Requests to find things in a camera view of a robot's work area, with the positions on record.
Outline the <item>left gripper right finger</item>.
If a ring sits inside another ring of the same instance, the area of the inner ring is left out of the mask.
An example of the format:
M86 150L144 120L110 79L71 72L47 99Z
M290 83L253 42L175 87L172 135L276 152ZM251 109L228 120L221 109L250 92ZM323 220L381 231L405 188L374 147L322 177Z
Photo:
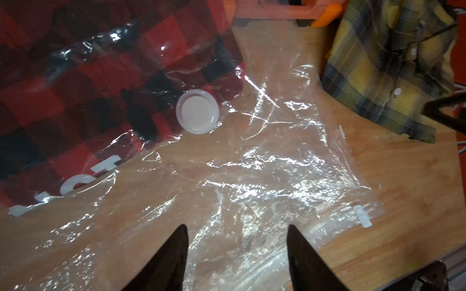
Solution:
M295 291L346 291L348 288L326 265L294 225L286 237L292 287Z

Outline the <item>red black plaid shirt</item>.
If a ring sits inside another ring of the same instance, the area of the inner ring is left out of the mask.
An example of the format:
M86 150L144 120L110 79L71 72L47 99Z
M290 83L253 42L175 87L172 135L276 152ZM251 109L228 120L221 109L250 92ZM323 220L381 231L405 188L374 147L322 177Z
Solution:
M221 1L2 1L1 203L19 217L179 134L178 100L237 97Z

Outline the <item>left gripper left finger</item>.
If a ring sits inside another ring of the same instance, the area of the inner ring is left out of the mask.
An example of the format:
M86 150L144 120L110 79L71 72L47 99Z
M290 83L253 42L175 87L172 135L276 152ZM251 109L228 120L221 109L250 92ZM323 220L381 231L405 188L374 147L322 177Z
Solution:
M181 291L188 249L188 229L181 224L123 291Z

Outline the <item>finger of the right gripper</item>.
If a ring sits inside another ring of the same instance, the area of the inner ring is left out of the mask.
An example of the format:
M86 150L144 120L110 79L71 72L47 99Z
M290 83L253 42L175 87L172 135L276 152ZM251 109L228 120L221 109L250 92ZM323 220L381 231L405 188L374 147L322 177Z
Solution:
M460 113L457 117L450 116L442 111L446 107L461 105ZM458 133L466 134L466 94L457 93L451 97L440 98L426 103L422 109L422 114L433 121L438 122Z

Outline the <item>clear plastic vacuum bag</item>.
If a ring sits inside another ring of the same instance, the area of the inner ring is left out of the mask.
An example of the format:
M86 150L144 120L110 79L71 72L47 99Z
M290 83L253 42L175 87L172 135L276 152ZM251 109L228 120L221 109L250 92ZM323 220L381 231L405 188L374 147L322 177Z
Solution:
M277 290L286 233L321 246L380 205L323 104L293 23L231 27L244 86L219 105L192 90L182 131L19 217L1 203L1 289L118 291L188 228L186 291Z

